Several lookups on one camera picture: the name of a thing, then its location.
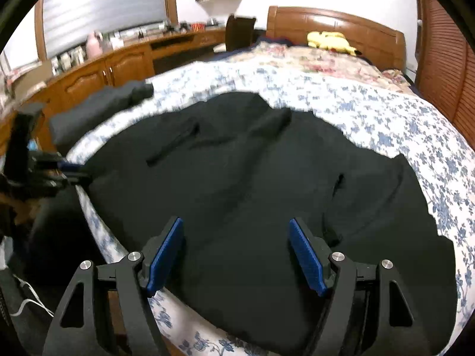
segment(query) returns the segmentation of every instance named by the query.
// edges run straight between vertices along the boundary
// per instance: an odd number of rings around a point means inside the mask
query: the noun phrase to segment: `black jacket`
[[[316,328],[322,300],[287,242],[296,216],[354,261],[393,261],[434,354],[451,335],[453,244],[438,236],[412,168],[403,155],[353,145],[312,113],[227,93],[138,122],[86,167],[94,207],[128,250],[171,215],[184,220],[167,287],[234,336],[296,355]]]

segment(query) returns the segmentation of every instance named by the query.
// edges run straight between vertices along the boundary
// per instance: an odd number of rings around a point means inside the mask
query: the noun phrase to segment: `window blind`
[[[165,0],[44,0],[48,58],[86,41],[93,31],[111,32],[166,18]]]

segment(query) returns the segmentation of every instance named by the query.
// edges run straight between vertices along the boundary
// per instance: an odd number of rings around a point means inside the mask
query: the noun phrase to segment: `wooden headboard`
[[[406,68],[404,34],[374,21],[342,12],[317,8],[269,7],[267,32],[269,37],[287,37],[296,44],[306,45],[312,31],[341,32],[351,46],[373,62],[380,70]]]

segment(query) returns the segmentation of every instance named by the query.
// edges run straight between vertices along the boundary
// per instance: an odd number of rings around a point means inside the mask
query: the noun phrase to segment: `wooden wardrobe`
[[[437,0],[417,0],[416,86],[467,142],[475,147],[475,56],[457,25]]]

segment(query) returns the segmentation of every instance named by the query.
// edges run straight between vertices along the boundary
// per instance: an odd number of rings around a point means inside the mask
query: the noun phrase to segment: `white cable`
[[[23,312],[23,308],[25,307],[25,305],[27,305],[27,303],[29,302],[32,302],[33,304],[36,304],[38,306],[41,306],[44,310],[46,310],[46,312],[48,313],[48,315],[50,315],[51,317],[53,317],[53,312],[51,312],[51,310],[49,310],[48,308],[46,308],[46,306],[44,305],[41,305],[39,302],[36,302],[35,300],[32,300],[30,298],[27,298],[26,300],[23,300],[20,304],[20,308],[18,309],[18,312],[16,313],[13,313],[13,314],[10,314],[11,317],[16,317],[16,316],[19,316],[21,315],[21,313]]]
[[[34,302],[36,305],[38,306],[41,306],[44,310],[46,310],[46,312],[48,313],[48,315],[50,315],[51,317],[54,317],[54,314],[53,312],[48,309],[45,304],[43,304],[43,302],[41,301],[41,299],[39,298],[38,294],[35,292],[35,290],[33,289],[33,287],[28,283],[26,282],[25,280],[22,280],[20,277],[18,277],[16,274],[13,275],[13,277],[15,277],[18,281],[20,281],[20,287],[23,287],[24,285],[27,285],[28,288],[30,289],[30,291],[33,293],[33,296],[35,296],[35,298],[37,299],[37,302],[30,299],[30,298],[27,298],[26,300],[23,300],[21,305],[20,305],[20,309],[18,310],[17,313],[13,314],[13,315],[10,315],[12,317],[15,317],[15,316],[18,316],[21,314],[21,312],[23,311],[23,308],[25,306],[25,304],[27,302]]]

